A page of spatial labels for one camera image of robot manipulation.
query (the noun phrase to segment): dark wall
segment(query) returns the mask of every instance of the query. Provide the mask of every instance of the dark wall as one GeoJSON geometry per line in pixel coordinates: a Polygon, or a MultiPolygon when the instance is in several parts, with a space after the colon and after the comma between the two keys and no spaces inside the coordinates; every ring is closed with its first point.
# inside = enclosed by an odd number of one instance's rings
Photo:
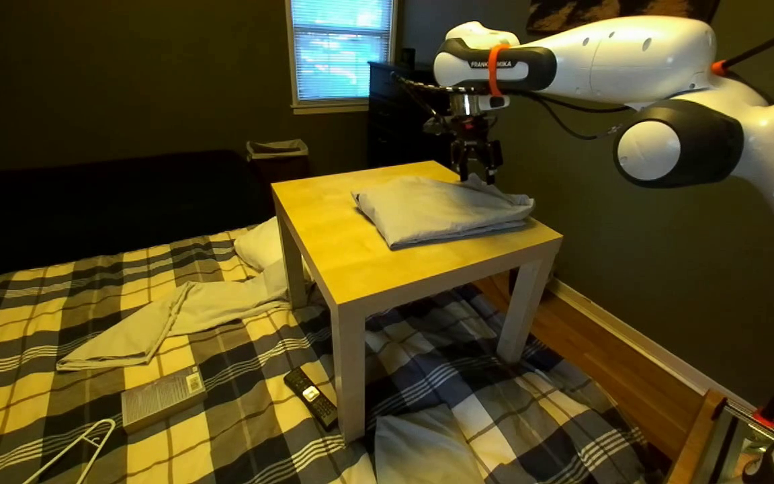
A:
{"type": "Polygon", "coordinates": [[[0,169],[276,137],[362,168],[362,114],[291,114],[285,4],[0,0],[0,169]]]}
{"type": "MultiPolygon", "coordinates": [[[[409,0],[402,37],[432,56],[468,18],[523,30],[526,0],[409,0]]],[[[719,56],[774,34],[774,4],[719,0],[719,56]]],[[[742,182],[647,192],[613,168],[613,141],[580,142],[530,100],[500,114],[500,185],[538,200],[535,216],[563,235],[557,274],[752,404],[774,393],[774,216],[742,182]]],[[[621,117],[562,111],[580,131],[621,117]]]]}

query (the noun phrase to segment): window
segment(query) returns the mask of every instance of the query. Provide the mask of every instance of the window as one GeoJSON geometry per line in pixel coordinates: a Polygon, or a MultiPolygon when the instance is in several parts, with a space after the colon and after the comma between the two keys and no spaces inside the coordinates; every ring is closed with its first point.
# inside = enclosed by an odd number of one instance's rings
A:
{"type": "Polygon", "coordinates": [[[356,111],[367,61],[391,60],[395,0],[287,0],[293,111],[356,111]]]}

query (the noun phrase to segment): gray towel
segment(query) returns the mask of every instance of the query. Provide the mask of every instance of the gray towel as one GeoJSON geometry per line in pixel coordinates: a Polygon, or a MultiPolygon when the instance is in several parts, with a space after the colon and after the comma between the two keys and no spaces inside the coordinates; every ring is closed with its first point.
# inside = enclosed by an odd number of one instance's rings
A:
{"type": "Polygon", "coordinates": [[[531,209],[530,197],[503,194],[475,176],[465,182],[395,177],[355,192],[355,201],[390,247],[522,229],[531,209]]]}
{"type": "Polygon", "coordinates": [[[191,282],[150,302],[112,329],[76,348],[58,371],[141,367],[166,337],[197,333],[272,309],[287,290],[281,262],[244,282],[191,282]]]}
{"type": "Polygon", "coordinates": [[[375,420],[375,480],[379,484],[483,481],[469,443],[445,406],[375,420]]]}

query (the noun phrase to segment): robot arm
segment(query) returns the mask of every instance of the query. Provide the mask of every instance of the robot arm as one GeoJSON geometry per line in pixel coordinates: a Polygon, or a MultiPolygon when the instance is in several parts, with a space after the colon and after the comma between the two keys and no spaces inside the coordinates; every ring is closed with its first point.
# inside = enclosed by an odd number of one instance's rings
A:
{"type": "Polygon", "coordinates": [[[488,181],[487,114],[510,98],[562,98],[632,111],[616,134],[617,173],[647,188],[749,181],[774,209],[774,104],[711,73],[715,33],[678,16],[617,16],[519,43],[477,21],[445,33],[434,82],[452,94],[453,168],[488,181]]]}

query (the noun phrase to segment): plaid bedspread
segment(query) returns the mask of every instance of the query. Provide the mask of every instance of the plaid bedspread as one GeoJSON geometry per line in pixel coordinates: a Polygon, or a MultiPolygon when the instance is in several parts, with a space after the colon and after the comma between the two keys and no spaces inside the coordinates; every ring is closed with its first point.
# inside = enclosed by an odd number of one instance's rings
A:
{"type": "MultiPolygon", "coordinates": [[[[0,276],[0,481],[25,481],[103,420],[120,393],[199,367],[207,397],[141,431],[116,428],[89,481],[373,481],[373,438],[343,443],[281,377],[330,387],[330,320],[315,302],[171,337],[148,367],[55,375],[55,360],[182,282],[248,281],[236,231],[0,276]]],[[[530,360],[495,354],[498,313],[472,287],[367,324],[367,428],[445,404],[487,481],[640,481],[640,443],[530,360]]],[[[76,481],[90,447],[42,481],[76,481]]]]}

